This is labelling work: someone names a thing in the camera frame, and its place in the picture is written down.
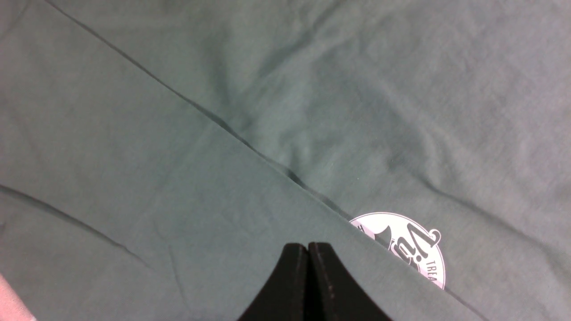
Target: circular logo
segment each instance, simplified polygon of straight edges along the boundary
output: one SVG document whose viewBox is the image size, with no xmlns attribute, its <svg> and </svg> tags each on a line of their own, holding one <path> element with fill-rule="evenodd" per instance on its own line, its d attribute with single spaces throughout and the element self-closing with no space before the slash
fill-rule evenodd
<svg viewBox="0 0 571 321">
<path fill-rule="evenodd" d="M 351 224 L 444 289 L 446 270 L 438 230 L 427 231 L 407 217 L 387 212 L 361 215 Z"/>
</svg>

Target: black object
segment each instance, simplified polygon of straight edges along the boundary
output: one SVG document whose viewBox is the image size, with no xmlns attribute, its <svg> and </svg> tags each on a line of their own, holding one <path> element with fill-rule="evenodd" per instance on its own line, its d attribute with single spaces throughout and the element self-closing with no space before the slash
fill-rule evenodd
<svg viewBox="0 0 571 321">
<path fill-rule="evenodd" d="M 239 321 L 391 319 L 355 282 L 328 243 L 286 244 L 264 287 Z"/>
</svg>

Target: pink fabric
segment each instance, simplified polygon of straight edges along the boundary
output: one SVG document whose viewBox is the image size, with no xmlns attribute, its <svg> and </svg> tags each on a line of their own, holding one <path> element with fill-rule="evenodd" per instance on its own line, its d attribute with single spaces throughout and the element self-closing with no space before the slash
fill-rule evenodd
<svg viewBox="0 0 571 321">
<path fill-rule="evenodd" d="M 0 274 L 0 321 L 32 320 L 35 320 L 34 316 Z"/>
</svg>

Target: white circle graphic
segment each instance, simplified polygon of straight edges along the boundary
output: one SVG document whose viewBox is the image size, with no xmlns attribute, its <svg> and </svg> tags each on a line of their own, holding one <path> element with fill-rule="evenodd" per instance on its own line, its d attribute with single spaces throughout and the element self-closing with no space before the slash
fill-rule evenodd
<svg viewBox="0 0 571 321">
<path fill-rule="evenodd" d="M 388 212 L 361 215 L 351 224 L 444 289 L 446 270 L 438 230 L 427 231 L 405 216 Z"/>
</svg>

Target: green fabric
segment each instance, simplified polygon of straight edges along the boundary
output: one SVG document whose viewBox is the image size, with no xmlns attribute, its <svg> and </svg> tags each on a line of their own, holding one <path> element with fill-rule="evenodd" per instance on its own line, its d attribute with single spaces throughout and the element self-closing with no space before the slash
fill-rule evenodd
<svg viewBox="0 0 571 321">
<path fill-rule="evenodd" d="M 4 2 L 0 272 L 40 321 L 235 319 L 312 240 L 396 320 L 569 319 L 565 2 Z M 378 211 L 441 232 L 445 291 Z"/>
</svg>

